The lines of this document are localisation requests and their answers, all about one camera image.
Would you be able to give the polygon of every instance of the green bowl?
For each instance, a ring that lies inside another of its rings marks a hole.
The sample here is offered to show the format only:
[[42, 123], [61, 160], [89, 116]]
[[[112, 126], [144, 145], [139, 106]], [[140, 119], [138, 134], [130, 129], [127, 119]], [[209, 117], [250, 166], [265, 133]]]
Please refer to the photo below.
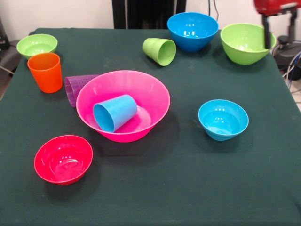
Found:
[[[251, 65], [264, 58], [269, 50], [264, 45], [264, 29], [254, 24], [231, 24], [221, 32], [227, 56], [240, 65]], [[271, 48], [276, 38], [271, 34]]]
[[21, 39], [17, 44], [18, 52], [26, 59], [39, 53], [54, 53], [57, 39], [49, 34], [33, 34]]

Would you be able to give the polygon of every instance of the blue cup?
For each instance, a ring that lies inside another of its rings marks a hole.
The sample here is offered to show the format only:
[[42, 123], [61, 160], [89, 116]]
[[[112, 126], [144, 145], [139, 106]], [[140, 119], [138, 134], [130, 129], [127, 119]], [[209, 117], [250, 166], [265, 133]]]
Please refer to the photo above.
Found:
[[130, 95], [122, 95], [97, 103], [93, 114], [98, 126], [107, 132], [115, 132], [137, 113], [137, 104]]
[[228, 100], [211, 100], [198, 111], [198, 119], [214, 140], [229, 140], [241, 134], [249, 124], [246, 111]]

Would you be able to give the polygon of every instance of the plastic bowl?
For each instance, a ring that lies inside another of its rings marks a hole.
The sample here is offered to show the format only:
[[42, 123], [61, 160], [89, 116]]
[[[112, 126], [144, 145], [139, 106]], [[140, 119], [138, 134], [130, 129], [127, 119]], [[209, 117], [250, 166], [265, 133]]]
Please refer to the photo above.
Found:
[[54, 53], [57, 39], [50, 34], [33, 34], [21, 39], [17, 44], [18, 52], [26, 59], [39, 53]]
[[229, 100], [211, 100], [198, 111], [198, 119], [214, 140], [229, 140], [241, 134], [249, 124], [245, 110]]
[[[269, 50], [265, 49], [264, 29], [254, 24], [231, 24], [221, 32], [222, 46], [227, 56], [239, 65], [251, 65], [264, 58]], [[276, 37], [271, 34], [271, 48]]]
[[172, 39], [186, 52], [196, 52], [205, 47], [218, 31], [218, 23], [201, 13], [179, 13], [167, 22]]
[[38, 150], [34, 169], [45, 181], [69, 185], [86, 173], [92, 159], [89, 142], [78, 136], [65, 135], [49, 140]]
[[[107, 132], [97, 125], [93, 106], [121, 95], [130, 95], [137, 103], [137, 113], [115, 132]], [[162, 82], [137, 71], [114, 71], [88, 82], [79, 92], [76, 109], [89, 127], [116, 142], [132, 142], [144, 137], [163, 117], [170, 106], [170, 95]]]

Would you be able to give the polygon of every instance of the blue bowl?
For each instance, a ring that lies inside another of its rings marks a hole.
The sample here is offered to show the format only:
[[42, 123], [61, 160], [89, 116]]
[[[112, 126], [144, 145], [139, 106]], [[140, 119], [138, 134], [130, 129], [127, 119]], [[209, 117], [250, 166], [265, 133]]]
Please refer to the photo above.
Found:
[[246, 111], [228, 100], [211, 100], [198, 111], [198, 119], [214, 140], [229, 140], [242, 133], [249, 124]]
[[167, 22], [172, 39], [186, 52], [196, 52], [205, 47], [218, 31], [218, 23], [201, 13], [179, 13]]

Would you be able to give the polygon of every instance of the cup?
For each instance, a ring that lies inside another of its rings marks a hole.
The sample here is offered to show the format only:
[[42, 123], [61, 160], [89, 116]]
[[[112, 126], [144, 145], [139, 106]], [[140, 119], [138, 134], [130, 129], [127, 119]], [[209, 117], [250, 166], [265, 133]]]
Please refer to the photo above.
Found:
[[76, 99], [79, 95], [80, 90], [93, 78], [97, 77], [98, 74], [91, 75], [80, 75], [80, 76], [69, 76], [65, 77], [65, 89], [72, 107], [76, 107]]
[[148, 38], [144, 41], [142, 49], [161, 66], [169, 65], [176, 53], [175, 43], [169, 39]]
[[107, 132], [115, 132], [137, 113], [137, 104], [130, 95], [122, 95], [97, 103], [93, 114], [99, 127]]
[[63, 86], [60, 57], [55, 53], [40, 53], [31, 57], [27, 65], [40, 90], [55, 93]]

